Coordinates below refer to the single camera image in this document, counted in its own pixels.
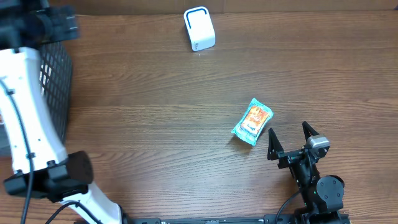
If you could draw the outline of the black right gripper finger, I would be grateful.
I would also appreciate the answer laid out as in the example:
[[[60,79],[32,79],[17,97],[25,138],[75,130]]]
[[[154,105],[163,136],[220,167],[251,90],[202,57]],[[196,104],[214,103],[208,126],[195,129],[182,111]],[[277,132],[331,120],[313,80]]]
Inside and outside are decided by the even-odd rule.
[[[306,121],[302,123],[305,140],[307,141],[312,136],[318,136],[319,133],[315,131]]]
[[[267,159],[268,160],[277,160],[281,154],[284,153],[284,149],[277,138],[276,133],[272,128],[268,130],[268,137],[269,137],[269,146],[268,146],[268,153]]]

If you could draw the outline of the teal tissue pack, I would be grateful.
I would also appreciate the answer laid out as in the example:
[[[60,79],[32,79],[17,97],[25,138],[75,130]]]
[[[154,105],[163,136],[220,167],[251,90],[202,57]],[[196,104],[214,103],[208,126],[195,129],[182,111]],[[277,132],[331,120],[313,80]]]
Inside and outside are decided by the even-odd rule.
[[[245,114],[231,133],[235,134],[240,140],[255,146],[262,130],[273,115],[273,111],[268,106],[253,98]]]

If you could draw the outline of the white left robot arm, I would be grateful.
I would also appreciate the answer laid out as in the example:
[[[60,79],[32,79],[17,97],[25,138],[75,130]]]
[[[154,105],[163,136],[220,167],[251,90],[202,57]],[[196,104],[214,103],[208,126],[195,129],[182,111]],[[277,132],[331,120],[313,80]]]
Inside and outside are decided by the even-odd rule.
[[[72,71],[62,42],[78,36],[68,6],[1,2],[1,116],[13,169],[4,187],[26,202],[46,198],[71,208],[87,223],[127,223],[95,184],[87,153],[68,153],[62,141]]]

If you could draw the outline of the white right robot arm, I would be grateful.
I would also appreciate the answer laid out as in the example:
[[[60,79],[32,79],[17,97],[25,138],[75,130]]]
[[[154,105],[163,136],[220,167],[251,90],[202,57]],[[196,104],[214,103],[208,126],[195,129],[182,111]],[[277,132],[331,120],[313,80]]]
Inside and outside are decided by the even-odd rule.
[[[305,144],[286,152],[272,128],[268,130],[267,158],[279,161],[278,168],[288,168],[297,183],[298,191],[288,198],[276,215],[265,217],[271,223],[349,223],[349,216],[340,214],[343,208],[344,181],[337,175],[320,176],[316,163],[330,148],[328,138],[315,131],[306,121],[302,123]],[[298,195],[304,207],[291,215],[283,215],[284,208]]]

